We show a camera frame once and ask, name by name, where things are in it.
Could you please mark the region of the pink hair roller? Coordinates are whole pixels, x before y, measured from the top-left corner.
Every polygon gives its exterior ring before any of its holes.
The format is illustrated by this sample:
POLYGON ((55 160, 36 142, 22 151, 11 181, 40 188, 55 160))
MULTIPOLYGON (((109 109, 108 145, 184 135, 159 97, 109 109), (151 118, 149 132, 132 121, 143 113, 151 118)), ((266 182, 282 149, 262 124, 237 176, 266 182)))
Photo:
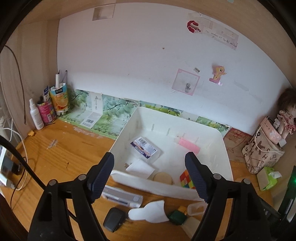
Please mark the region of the pink hair roller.
POLYGON ((178 145, 188 149, 189 151, 198 154, 200 152, 200 147, 193 142, 190 142, 189 140, 185 139, 184 137, 176 137, 175 143, 178 145))

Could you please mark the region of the colourful rubiks cube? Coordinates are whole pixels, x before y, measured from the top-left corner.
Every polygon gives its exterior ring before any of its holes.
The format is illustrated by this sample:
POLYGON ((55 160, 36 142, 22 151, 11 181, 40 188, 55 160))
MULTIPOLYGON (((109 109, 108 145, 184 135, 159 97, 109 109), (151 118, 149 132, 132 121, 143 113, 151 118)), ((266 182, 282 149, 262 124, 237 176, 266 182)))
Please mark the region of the colourful rubiks cube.
POLYGON ((189 188, 189 189, 196 189, 195 185, 193 184, 193 181, 189 175, 188 170, 185 170, 181 175, 180 175, 180 183, 181 186, 184 188, 189 188))

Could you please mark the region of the green perfume bottle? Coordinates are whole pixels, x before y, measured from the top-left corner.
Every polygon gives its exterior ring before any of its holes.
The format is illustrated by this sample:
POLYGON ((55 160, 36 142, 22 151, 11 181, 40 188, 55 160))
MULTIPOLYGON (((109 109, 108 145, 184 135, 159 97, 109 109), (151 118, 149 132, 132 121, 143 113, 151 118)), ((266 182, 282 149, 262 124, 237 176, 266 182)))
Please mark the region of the green perfume bottle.
POLYGON ((182 225, 187 219, 187 208, 180 206, 177 210, 170 212, 167 218, 174 225, 182 225))

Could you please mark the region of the beige white box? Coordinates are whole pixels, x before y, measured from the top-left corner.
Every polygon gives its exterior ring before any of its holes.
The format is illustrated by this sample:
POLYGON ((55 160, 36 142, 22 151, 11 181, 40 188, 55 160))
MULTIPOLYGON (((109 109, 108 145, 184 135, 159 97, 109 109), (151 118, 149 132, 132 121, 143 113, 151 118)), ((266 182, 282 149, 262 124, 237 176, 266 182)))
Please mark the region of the beige white box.
POLYGON ((195 234, 200 221, 192 216, 187 218, 185 222, 181 225, 181 228, 186 233, 186 235, 191 239, 195 234))

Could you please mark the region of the black plug charger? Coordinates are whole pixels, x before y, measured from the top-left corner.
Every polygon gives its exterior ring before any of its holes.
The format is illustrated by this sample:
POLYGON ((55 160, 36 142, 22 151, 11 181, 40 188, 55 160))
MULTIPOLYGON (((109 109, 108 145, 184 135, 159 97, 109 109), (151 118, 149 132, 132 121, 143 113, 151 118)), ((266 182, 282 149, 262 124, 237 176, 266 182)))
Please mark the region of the black plug charger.
POLYGON ((126 212, 117 207, 111 208, 103 222, 103 226, 110 232, 117 231, 127 218, 126 212))

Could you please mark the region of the pony sticker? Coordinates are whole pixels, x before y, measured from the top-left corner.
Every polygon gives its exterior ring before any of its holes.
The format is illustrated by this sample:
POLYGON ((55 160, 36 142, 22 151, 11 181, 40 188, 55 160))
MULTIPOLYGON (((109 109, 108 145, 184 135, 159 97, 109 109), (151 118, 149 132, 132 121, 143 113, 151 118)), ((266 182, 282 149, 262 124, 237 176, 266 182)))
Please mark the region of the pony sticker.
POLYGON ((223 83, 220 80, 223 75, 226 75, 225 67, 221 65, 215 65, 213 66, 213 77, 209 78, 209 81, 222 86, 223 83))

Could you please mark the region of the white spray bottle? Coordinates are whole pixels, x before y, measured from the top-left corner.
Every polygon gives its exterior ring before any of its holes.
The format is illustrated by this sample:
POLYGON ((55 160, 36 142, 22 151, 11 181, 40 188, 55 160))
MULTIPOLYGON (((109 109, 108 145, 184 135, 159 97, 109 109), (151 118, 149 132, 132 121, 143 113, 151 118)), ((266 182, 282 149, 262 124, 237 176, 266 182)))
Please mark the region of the white spray bottle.
POLYGON ((44 122, 42 120, 41 114, 33 101, 33 99, 29 99, 29 104, 30 104, 30 115, 32 117, 32 120, 34 122, 34 125, 37 130, 41 130, 44 127, 44 122))

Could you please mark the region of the green tissue pack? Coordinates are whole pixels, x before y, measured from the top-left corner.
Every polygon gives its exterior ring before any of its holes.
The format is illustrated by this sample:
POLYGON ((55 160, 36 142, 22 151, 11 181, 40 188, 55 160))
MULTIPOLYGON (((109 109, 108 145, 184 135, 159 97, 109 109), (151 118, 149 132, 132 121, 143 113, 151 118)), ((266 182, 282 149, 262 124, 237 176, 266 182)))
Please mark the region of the green tissue pack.
POLYGON ((260 191, 265 191, 273 188, 282 175, 272 167, 264 167, 257 173, 256 177, 260 191))

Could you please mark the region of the white power strip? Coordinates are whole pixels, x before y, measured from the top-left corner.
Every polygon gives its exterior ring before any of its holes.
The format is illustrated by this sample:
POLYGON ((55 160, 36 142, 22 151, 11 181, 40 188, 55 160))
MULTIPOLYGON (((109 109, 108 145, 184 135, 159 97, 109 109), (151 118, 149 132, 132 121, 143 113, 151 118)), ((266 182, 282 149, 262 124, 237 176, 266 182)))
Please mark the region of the white power strip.
POLYGON ((14 162, 11 160, 11 153, 3 146, 1 146, 1 184, 14 189, 15 185, 12 180, 10 180, 10 176, 12 174, 19 175, 21 171, 21 164, 19 162, 14 162))

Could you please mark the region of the white power adapter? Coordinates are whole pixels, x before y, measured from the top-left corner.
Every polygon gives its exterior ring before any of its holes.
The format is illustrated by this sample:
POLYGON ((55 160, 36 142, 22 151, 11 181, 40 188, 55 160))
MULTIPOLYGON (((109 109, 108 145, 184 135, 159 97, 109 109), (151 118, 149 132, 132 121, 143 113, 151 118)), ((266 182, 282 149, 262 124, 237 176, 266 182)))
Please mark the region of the white power adapter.
POLYGON ((145 161, 137 159, 135 162, 125 163, 125 171, 133 176, 148 179, 155 172, 155 169, 145 161))

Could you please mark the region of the white angled plastic block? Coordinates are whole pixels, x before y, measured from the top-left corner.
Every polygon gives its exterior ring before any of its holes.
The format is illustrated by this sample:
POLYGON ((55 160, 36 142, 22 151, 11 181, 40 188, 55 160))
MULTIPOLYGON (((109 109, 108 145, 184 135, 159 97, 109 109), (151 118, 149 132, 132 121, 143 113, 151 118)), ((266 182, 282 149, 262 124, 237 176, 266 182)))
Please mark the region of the white angled plastic block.
POLYGON ((145 220, 149 223, 169 221, 164 210, 165 201, 153 201, 142 208, 133 208, 128 212, 128 218, 133 221, 145 220))

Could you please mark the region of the clear plastic toothpick box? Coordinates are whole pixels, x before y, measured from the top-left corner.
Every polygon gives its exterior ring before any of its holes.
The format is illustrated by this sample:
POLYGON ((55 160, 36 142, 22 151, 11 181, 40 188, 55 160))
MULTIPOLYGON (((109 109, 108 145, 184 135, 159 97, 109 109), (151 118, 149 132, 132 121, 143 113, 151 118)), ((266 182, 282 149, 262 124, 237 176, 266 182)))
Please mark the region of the clear plastic toothpick box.
POLYGON ((133 156, 148 164, 154 163, 161 154, 161 150, 156 145, 142 136, 130 140, 128 148, 133 156))

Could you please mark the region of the pink cylindrical can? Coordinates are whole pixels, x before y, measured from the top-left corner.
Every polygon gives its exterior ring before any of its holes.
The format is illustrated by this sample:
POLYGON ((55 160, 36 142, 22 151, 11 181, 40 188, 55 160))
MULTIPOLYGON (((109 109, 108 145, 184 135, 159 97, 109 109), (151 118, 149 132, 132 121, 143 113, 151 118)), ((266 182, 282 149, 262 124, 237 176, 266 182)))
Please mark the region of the pink cylindrical can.
POLYGON ((45 125, 51 124, 56 119, 57 115, 51 99, 47 101, 39 100, 37 102, 37 107, 45 125))

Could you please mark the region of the white plastic storage bin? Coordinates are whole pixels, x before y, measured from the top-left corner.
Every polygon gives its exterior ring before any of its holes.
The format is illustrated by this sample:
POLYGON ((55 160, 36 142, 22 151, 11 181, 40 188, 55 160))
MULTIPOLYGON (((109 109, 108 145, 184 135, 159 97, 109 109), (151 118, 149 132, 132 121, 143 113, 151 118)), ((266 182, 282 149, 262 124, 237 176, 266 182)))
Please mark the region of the white plastic storage bin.
POLYGON ((196 190, 181 185, 180 176, 186 169, 185 155, 189 150, 177 143, 180 138, 200 148, 196 156, 212 173, 219 173, 226 180, 233 180, 224 140, 218 130, 144 107, 138 107, 134 111, 110 149, 114 155, 112 179, 156 195, 199 201, 196 190), (135 171, 127 171, 127 167, 140 160, 130 144, 136 138, 144 138, 158 148, 159 157, 149 165, 154 168, 153 174, 169 174, 173 180, 172 185, 154 181, 153 175, 148 178, 140 177, 135 171))

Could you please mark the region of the rag doll brown hair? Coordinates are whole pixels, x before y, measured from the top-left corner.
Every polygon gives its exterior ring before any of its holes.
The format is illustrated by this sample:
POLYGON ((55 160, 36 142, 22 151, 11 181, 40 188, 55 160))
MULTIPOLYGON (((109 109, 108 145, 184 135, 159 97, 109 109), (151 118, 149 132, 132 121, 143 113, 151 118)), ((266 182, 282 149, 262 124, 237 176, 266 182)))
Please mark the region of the rag doll brown hair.
POLYGON ((280 109, 277 115, 277 119, 280 121, 277 131, 284 140, 295 132, 295 98, 295 89, 287 88, 277 101, 280 109))

